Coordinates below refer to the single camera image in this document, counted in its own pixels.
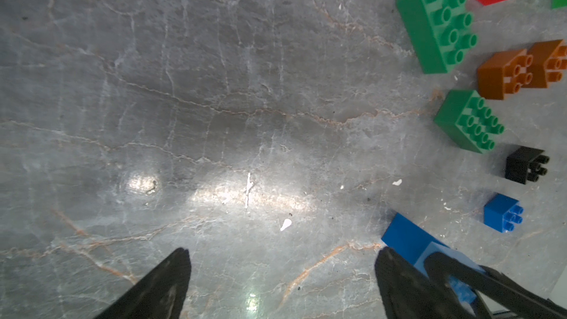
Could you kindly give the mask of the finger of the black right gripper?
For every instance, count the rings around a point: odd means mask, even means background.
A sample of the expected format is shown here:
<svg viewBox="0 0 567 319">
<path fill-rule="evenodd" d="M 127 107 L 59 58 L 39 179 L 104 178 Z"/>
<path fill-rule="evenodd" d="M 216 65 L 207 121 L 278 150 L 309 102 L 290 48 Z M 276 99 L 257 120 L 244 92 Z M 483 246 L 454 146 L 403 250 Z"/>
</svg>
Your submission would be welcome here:
<svg viewBox="0 0 567 319">
<path fill-rule="evenodd" d="M 453 270 L 449 263 L 447 267 L 436 265 L 435 254 L 425 260 L 425 269 L 428 271 L 430 279 L 444 286 L 449 271 Z M 454 269 L 454 277 L 468 284 L 472 289 L 478 290 L 487 297 L 493 299 L 510 311 L 523 318 L 565 318 L 566 310 L 544 300 L 537 295 L 523 289 L 512 280 L 502 274 L 497 274 L 495 270 L 489 269 L 487 273 L 478 273 L 468 267 L 457 267 Z"/>
</svg>

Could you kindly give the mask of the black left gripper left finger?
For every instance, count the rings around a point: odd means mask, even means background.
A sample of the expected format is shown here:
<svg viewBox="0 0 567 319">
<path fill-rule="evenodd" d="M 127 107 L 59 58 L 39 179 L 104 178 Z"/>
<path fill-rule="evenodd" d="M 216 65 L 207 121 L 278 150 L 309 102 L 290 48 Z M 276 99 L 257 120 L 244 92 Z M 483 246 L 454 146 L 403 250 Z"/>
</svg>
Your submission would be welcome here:
<svg viewBox="0 0 567 319">
<path fill-rule="evenodd" d="M 190 274 L 189 250 L 177 248 L 96 318 L 178 319 Z"/>
</svg>

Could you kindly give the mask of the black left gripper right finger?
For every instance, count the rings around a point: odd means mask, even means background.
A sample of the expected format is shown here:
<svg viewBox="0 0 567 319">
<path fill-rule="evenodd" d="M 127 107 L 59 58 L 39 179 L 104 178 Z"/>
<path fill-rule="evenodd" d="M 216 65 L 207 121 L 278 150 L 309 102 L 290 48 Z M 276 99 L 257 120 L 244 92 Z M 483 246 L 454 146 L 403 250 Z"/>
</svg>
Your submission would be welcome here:
<svg viewBox="0 0 567 319">
<path fill-rule="evenodd" d="M 476 317 L 449 287 L 432 282 L 393 248 L 379 251 L 374 270 L 388 318 Z"/>
</svg>

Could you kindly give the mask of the blue square lego brick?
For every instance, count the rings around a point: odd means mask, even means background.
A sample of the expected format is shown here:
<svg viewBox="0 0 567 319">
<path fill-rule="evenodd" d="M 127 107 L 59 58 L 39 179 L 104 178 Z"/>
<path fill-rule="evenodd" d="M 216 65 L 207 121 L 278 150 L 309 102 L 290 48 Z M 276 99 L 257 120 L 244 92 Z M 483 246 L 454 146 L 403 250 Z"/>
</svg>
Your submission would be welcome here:
<svg viewBox="0 0 567 319">
<path fill-rule="evenodd" d="M 510 233 L 524 221 L 523 213 L 518 200 L 497 193 L 484 206 L 484 224 L 500 233 Z"/>
</svg>

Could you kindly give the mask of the black square lego brick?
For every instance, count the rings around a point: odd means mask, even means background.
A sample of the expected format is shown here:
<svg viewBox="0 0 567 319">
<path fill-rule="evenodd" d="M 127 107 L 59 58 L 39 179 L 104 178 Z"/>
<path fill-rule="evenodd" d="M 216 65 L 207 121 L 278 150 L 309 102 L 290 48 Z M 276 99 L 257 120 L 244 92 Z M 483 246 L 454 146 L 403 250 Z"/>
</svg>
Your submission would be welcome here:
<svg viewBox="0 0 567 319">
<path fill-rule="evenodd" d="M 506 158 L 505 178 L 523 185 L 536 183 L 547 174 L 544 165 L 549 161 L 544 150 L 521 146 Z"/>
</svg>

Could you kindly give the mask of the light blue long lego brick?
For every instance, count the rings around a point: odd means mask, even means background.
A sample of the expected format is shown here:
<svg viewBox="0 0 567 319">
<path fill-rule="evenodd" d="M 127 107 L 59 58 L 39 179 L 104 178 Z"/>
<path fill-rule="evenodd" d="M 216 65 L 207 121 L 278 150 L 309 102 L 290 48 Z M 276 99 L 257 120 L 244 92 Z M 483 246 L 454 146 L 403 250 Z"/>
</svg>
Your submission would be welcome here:
<svg viewBox="0 0 567 319">
<path fill-rule="evenodd" d="M 435 258 L 437 259 L 436 265 L 439 268 L 441 268 L 441 266 L 447 267 L 449 263 L 453 263 L 453 265 L 451 265 L 453 270 L 449 271 L 450 276 L 448 277 L 450 288 L 462 304 L 472 304 L 477 299 L 478 295 L 468 284 L 453 276 L 455 273 L 454 269 L 457 267 L 468 267 L 483 274 L 485 274 L 486 271 L 466 257 L 465 254 L 445 245 L 441 245 L 440 243 L 431 242 L 413 264 L 419 272 L 428 278 L 430 276 L 425 269 L 425 260 L 430 258 L 433 254 L 435 254 Z"/>
</svg>

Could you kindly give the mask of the dark blue lego brick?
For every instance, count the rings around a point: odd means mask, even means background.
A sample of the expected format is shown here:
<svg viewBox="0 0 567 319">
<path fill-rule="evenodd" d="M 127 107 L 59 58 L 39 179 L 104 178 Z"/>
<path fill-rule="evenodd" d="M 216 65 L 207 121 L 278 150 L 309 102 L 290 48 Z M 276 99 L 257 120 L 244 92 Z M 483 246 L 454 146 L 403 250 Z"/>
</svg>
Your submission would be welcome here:
<svg viewBox="0 0 567 319">
<path fill-rule="evenodd" d="M 444 246 L 444 243 L 414 224 L 401 213 L 395 215 L 382 236 L 382 241 L 411 264 L 417 263 L 419 257 L 431 242 Z"/>
</svg>

